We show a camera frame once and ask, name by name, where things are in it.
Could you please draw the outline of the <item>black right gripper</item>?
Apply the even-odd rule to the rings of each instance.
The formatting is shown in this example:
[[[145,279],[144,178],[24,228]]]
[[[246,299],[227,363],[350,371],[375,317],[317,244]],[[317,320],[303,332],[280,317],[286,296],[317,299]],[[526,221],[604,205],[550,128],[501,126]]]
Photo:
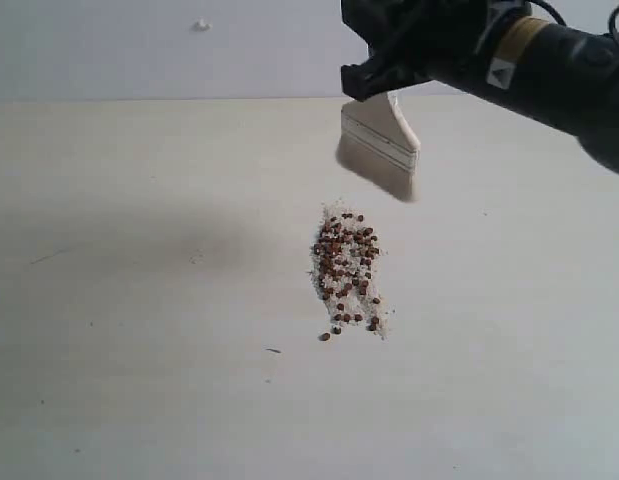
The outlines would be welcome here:
[[[503,48],[531,16],[528,1],[342,0],[340,6],[343,24],[371,55],[340,68],[342,92],[356,101],[433,80],[471,94],[506,92],[519,68]]]

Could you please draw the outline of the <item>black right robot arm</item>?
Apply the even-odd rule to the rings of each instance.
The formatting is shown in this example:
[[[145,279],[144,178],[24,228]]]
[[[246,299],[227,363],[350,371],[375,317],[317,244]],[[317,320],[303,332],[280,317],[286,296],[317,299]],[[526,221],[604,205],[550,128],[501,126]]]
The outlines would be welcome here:
[[[529,1],[344,1],[370,57],[340,69],[357,101],[430,81],[574,137],[619,174],[619,5],[604,34],[533,16]]]

